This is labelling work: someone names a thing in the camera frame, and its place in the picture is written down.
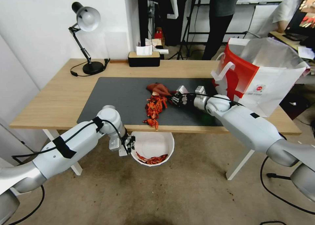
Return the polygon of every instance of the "computer screen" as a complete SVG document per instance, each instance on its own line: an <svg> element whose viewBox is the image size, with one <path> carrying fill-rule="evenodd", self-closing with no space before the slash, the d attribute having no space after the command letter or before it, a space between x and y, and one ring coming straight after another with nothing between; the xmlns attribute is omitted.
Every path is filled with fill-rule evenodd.
<svg viewBox="0 0 315 225"><path fill-rule="evenodd" d="M302 0L288 27L288 33L315 35L315 0Z"/></svg>

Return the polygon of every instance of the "person's leg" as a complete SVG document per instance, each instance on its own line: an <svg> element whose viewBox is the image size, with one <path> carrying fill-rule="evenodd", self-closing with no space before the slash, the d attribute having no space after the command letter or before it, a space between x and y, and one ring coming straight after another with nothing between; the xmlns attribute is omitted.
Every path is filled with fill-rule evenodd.
<svg viewBox="0 0 315 225"><path fill-rule="evenodd" d="M211 60L219 50L227 28L232 20L230 16L212 16L210 20L210 32L202 60Z"/></svg>

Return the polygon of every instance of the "robotic hand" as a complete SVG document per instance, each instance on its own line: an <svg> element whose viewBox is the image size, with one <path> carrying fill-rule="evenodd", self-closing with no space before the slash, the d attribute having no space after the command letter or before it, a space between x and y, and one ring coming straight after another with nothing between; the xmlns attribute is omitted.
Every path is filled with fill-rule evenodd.
<svg viewBox="0 0 315 225"><path fill-rule="evenodd" d="M115 107L104 106L97 117L82 122L48 143L42 153L26 164L0 169L0 225L5 223L19 206L10 188L20 193L32 191L46 180L64 172L91 151L98 140L108 134L109 149L120 156L134 149L134 136L128 136Z"/></svg>
<svg viewBox="0 0 315 225"><path fill-rule="evenodd" d="M177 106L194 106L214 116L248 148L267 154L280 165L292 167L301 161L291 180L307 198L315 202L315 148L312 145L287 142L266 119L227 96L208 97L203 86L198 86L194 94L180 86L172 102Z"/></svg>

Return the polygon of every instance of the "dark gray mat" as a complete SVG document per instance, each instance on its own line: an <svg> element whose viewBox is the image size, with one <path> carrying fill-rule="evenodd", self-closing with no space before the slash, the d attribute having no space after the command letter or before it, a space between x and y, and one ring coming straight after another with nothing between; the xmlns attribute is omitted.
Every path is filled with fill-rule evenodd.
<svg viewBox="0 0 315 225"><path fill-rule="evenodd" d="M77 123L90 121L105 105L114 105L125 125L141 125L147 119L145 105L151 94L146 86L162 83L169 90L176 90L184 85L194 92L198 85L203 85L207 94L216 91L212 79L200 78L114 78L100 77L86 102ZM159 114L160 125L217 126L214 117L197 109L184 109L167 104L168 108Z"/></svg>

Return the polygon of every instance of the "white bowl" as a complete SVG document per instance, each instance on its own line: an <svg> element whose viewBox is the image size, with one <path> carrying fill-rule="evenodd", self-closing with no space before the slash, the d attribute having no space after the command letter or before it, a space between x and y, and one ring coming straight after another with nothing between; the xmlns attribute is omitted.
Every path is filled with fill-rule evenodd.
<svg viewBox="0 0 315 225"><path fill-rule="evenodd" d="M132 135L136 137L135 150L131 151L132 157L140 164L153 167L165 163L174 151L174 138L170 132L143 132L134 131ZM139 160L136 152L145 158L159 157L168 154L163 162L158 164L146 164Z"/></svg>

